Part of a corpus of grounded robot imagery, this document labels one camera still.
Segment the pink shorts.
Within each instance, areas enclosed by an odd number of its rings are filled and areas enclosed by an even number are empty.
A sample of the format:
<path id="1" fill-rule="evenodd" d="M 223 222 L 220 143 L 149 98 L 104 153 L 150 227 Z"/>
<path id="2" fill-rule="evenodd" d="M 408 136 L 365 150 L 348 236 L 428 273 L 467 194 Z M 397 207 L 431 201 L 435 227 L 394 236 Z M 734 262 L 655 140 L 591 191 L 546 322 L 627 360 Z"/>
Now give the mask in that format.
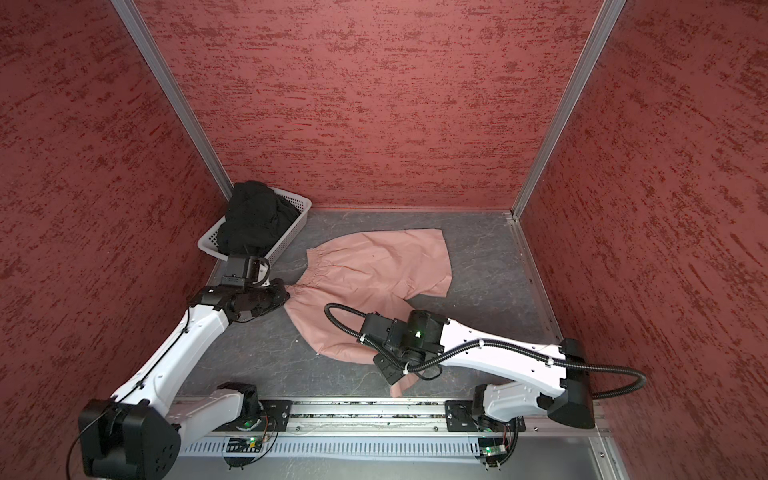
<path id="1" fill-rule="evenodd" d="M 307 251 L 307 268 L 287 288 L 285 310 L 317 354 L 372 365 L 376 351 L 334 326 L 324 306 L 338 303 L 405 321 L 410 299 L 446 297 L 452 279 L 440 229 L 359 232 Z"/>

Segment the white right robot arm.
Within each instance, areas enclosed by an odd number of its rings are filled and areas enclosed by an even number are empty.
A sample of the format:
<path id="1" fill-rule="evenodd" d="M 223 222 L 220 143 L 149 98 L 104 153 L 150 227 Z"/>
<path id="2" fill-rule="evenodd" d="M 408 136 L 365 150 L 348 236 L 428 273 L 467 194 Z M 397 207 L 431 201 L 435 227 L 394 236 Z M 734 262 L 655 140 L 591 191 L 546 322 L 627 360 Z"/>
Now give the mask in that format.
<path id="1" fill-rule="evenodd" d="M 373 342 L 381 348 L 374 360 L 390 383 L 435 360 L 439 367 L 473 369 L 507 381 L 475 388 L 474 416 L 507 423 L 544 414 L 568 427 L 595 427 L 588 374 L 564 365 L 586 361 L 577 340 L 520 342 L 425 310 L 412 311 L 406 321 L 367 314 L 360 333 L 364 344 Z"/>

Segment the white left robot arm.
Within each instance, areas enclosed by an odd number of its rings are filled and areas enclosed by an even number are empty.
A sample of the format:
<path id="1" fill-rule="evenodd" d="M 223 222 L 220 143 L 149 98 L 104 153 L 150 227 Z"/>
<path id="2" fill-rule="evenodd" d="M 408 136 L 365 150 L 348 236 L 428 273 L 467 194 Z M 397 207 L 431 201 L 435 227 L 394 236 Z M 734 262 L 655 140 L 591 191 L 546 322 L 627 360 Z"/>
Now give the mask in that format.
<path id="1" fill-rule="evenodd" d="M 204 287 L 174 331 L 150 359 L 108 399 L 92 399 L 78 417 L 73 447 L 86 476 L 162 479 L 179 453 L 216 428 L 235 423 L 245 431 L 268 419 L 257 388 L 225 382 L 203 400 L 176 409 L 173 402 L 203 354 L 242 313 L 251 318 L 281 308 L 290 295 L 280 279 Z"/>

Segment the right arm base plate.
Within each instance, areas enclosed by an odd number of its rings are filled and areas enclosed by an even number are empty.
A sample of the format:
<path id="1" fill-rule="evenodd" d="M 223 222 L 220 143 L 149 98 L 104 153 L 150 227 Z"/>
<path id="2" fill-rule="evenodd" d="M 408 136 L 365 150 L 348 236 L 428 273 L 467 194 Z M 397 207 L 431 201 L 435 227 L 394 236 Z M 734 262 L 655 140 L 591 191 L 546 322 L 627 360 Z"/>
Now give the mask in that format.
<path id="1" fill-rule="evenodd" d="M 451 433 L 512 433 L 514 427 L 517 427 L 519 433 L 526 431 L 522 417 L 502 423 L 485 415 L 474 414 L 472 407 L 473 403 L 469 400 L 446 400 L 444 408 L 447 430 Z"/>

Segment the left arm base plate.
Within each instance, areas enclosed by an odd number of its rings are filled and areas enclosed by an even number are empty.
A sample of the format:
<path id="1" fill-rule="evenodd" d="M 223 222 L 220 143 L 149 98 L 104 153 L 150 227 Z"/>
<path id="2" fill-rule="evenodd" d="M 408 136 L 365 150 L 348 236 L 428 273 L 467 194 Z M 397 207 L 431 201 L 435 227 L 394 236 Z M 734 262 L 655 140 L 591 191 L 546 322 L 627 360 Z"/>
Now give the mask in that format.
<path id="1" fill-rule="evenodd" d="M 234 426 L 240 431 L 284 432 L 292 406 L 291 400 L 247 400 Z"/>

